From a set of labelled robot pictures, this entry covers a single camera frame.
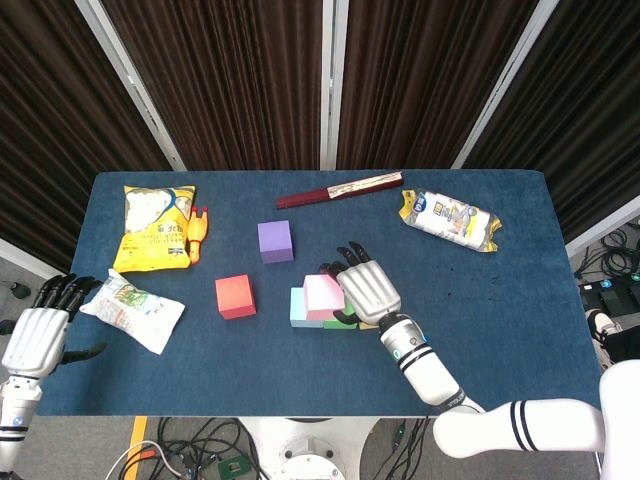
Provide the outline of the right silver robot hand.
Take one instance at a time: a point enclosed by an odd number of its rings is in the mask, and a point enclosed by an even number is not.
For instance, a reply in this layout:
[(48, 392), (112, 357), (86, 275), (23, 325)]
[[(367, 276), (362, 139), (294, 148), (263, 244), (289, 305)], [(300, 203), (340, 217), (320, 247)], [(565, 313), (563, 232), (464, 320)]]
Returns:
[(334, 261), (319, 267), (321, 273), (329, 275), (340, 286), (352, 307), (351, 313), (334, 311), (334, 317), (345, 325), (364, 322), (378, 326), (385, 316), (400, 311), (401, 297), (364, 247), (355, 241), (350, 241), (349, 245), (349, 248), (337, 248), (346, 263)]

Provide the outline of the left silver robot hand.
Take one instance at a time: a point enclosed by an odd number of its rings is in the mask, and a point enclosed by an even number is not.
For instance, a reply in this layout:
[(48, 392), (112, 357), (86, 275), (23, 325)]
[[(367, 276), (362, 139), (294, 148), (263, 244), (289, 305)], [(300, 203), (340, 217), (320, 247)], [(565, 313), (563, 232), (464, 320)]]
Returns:
[(104, 342), (76, 351), (67, 350), (65, 342), (86, 296), (101, 285), (92, 276), (56, 275), (42, 285), (18, 320), (2, 321), (1, 333), (10, 337), (2, 358), (8, 373), (41, 380), (60, 365), (100, 355), (106, 349)]

